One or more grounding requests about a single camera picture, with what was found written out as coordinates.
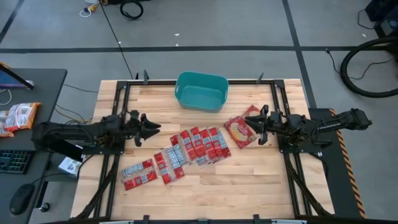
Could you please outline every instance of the black hose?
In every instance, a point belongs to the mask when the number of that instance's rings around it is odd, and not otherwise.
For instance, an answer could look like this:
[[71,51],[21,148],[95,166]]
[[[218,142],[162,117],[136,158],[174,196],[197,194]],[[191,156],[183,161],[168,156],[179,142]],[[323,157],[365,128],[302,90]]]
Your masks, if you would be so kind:
[[[132,16],[128,12],[123,11],[124,5],[126,5],[128,3],[136,4],[139,7],[140,13],[138,14],[138,16]],[[142,4],[139,1],[137,1],[137,0],[127,0],[127,1],[124,1],[124,2],[121,3],[121,5],[120,5],[120,13],[122,14],[122,16],[125,19],[133,21],[133,20],[136,20],[136,19],[138,19],[138,18],[140,18],[142,16],[142,14],[144,13],[144,8],[143,8]]]
[[398,88],[394,90],[389,90],[389,91],[383,91],[379,93],[375,92],[370,92],[370,91],[365,91],[360,88],[358,88],[349,78],[347,74],[347,66],[349,64],[349,61],[360,51],[373,46],[377,44],[385,44],[385,43],[391,43],[391,42],[398,42],[398,37],[385,37],[382,39],[376,39],[376,40],[371,40],[368,42],[365,42],[358,47],[356,47],[354,50],[350,51],[348,55],[344,58],[343,62],[341,63],[340,67],[340,76],[343,81],[343,83],[354,93],[357,93],[362,96],[370,97],[370,98],[384,98],[384,97],[390,97],[390,96],[395,96],[398,95]]

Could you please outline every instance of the wooden tabletop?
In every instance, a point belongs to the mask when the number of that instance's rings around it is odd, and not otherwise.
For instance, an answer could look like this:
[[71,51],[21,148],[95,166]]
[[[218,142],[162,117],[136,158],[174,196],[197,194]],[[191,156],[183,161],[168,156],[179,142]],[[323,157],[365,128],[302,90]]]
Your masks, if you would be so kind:
[[[116,82],[101,82],[93,122],[112,113]],[[285,86],[291,113],[310,117],[300,80],[286,79]],[[154,220],[251,219],[253,214],[260,214],[260,218],[293,218],[285,164],[275,136],[269,135],[264,146],[255,141],[239,149],[223,127],[228,119],[243,114],[250,105],[261,108],[264,104],[274,110],[271,89],[265,85],[230,85],[228,100],[219,113],[182,109],[174,98],[174,86],[133,86],[128,109],[146,113],[162,127],[142,147],[136,147],[133,140],[127,141],[119,170],[154,159],[155,152],[170,144],[172,135],[193,126],[220,128],[232,156],[212,165],[184,166],[185,177],[170,185],[164,185],[158,175],[156,180],[125,191],[118,174],[112,219],[142,220],[144,215]],[[301,158],[307,187],[326,210],[334,213],[322,163],[308,154]],[[82,167],[71,217],[78,215],[96,192],[102,160],[103,156],[94,156]],[[297,192],[303,213],[298,187]],[[107,195],[106,192],[101,214]]]

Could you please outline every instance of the laptop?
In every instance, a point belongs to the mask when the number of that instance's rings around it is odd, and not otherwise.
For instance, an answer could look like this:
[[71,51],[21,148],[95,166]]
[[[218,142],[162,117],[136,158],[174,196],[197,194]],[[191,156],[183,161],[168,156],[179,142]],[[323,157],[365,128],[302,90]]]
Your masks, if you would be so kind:
[[5,66],[0,64],[0,90],[27,88],[33,90],[34,83],[24,80]]

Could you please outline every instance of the wheel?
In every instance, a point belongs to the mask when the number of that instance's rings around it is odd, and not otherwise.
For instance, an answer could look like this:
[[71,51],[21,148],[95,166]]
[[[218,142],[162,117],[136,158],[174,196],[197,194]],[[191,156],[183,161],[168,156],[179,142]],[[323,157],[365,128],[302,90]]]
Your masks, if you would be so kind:
[[40,206],[39,209],[40,209],[41,212],[47,212],[47,211],[50,210],[50,204],[47,203],[47,202],[43,202],[42,206]]

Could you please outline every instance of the gray concrete floor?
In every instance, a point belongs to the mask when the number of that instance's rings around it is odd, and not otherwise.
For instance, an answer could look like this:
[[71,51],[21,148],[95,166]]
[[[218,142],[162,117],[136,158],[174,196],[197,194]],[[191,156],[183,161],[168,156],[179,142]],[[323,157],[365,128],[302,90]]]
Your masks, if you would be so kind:
[[[370,0],[288,0],[301,46],[355,46],[377,38],[373,30],[356,24],[357,12]],[[0,29],[18,0],[0,4]],[[123,19],[116,6],[105,12],[122,47],[175,47],[266,45],[293,46],[281,0],[152,0],[143,2],[139,21]],[[24,0],[0,43],[3,49],[58,49],[117,47],[101,8],[89,18],[78,13],[84,0]],[[361,20],[371,25],[365,14]],[[332,52],[339,66],[347,52]],[[271,50],[126,52],[133,73],[146,69],[151,78],[177,78],[186,70],[215,73],[227,78],[302,78],[296,53]],[[368,218],[398,220],[398,151],[395,137],[397,97],[370,99],[349,92],[333,71],[329,55],[303,52],[308,76],[319,108],[345,111],[361,108],[373,120],[367,131],[343,131],[356,181]],[[391,56],[364,52],[354,58],[349,71],[360,76],[371,62]],[[120,53],[0,54],[0,61],[18,68],[66,68],[65,83],[97,90],[100,80],[128,79]],[[396,88],[397,65],[372,67],[358,85],[368,90]],[[93,114],[96,95],[64,87],[58,104]],[[67,119],[54,113],[52,121]],[[66,220],[75,193],[75,182],[50,183],[46,201],[51,211],[35,211],[31,223]]]

